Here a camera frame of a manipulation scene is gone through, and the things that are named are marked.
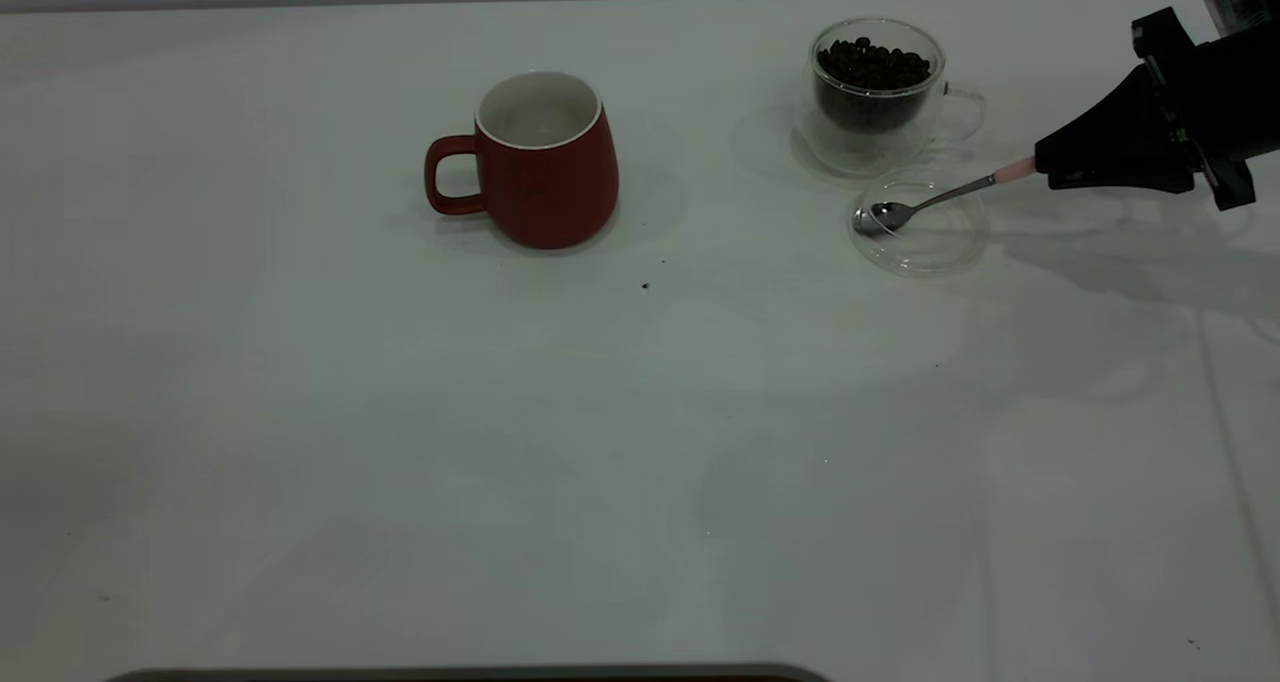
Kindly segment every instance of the white table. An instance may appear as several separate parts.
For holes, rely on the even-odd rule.
[[[988,171],[1166,4],[1212,36],[1199,0],[0,17],[0,679],[1275,679],[1280,159],[1233,212],[996,189],[979,266],[910,282],[788,138],[815,31],[901,17],[988,93],[948,163]],[[421,189],[531,67],[621,157],[567,255]]]

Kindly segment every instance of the red mug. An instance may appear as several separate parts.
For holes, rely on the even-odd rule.
[[[618,202],[618,159],[600,95],[563,72],[529,72],[489,90],[474,136],[439,138],[426,152],[426,200],[439,214],[489,212],[520,244],[540,250],[595,235]],[[480,194],[444,196],[435,170],[474,154]]]

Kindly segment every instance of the double-walled glass cup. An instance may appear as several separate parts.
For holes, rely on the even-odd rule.
[[[929,75],[901,90],[864,90],[837,81],[818,63],[818,54],[836,41],[868,38],[874,47],[919,54]],[[823,29],[809,47],[800,84],[796,128],[815,157],[828,168],[855,177],[876,177],[911,161],[931,141],[969,138],[982,127],[986,99],[978,91],[951,84],[943,77],[947,58],[928,32],[901,20],[860,17]],[[943,99],[965,99],[974,120],[959,134],[936,132]]]

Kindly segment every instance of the pink spoon handle tip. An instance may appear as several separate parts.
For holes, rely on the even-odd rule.
[[[1028,157],[1000,168],[992,177],[995,177],[997,186],[1004,186],[1005,182],[1020,180],[1023,177],[1033,175],[1033,173],[1036,173],[1036,157]]]

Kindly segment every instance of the spoon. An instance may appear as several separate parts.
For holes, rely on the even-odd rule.
[[[942,194],[931,196],[931,198],[914,205],[914,207],[910,203],[901,202],[878,202],[870,205],[870,207],[863,205],[863,207],[858,209],[858,212],[854,212],[854,230],[864,237],[887,235],[891,232],[900,230],[906,223],[911,221],[915,212],[931,209],[934,203],[955,200],[957,196],[969,194],[973,191],[983,189],[983,187],[1020,180],[1033,171],[1036,171],[1036,157],[1019,159],[1018,163],[1000,168],[1000,170],[992,171],[991,175],[982,177],[979,180],[969,182],[968,186],[960,186],[956,189],[947,189]]]

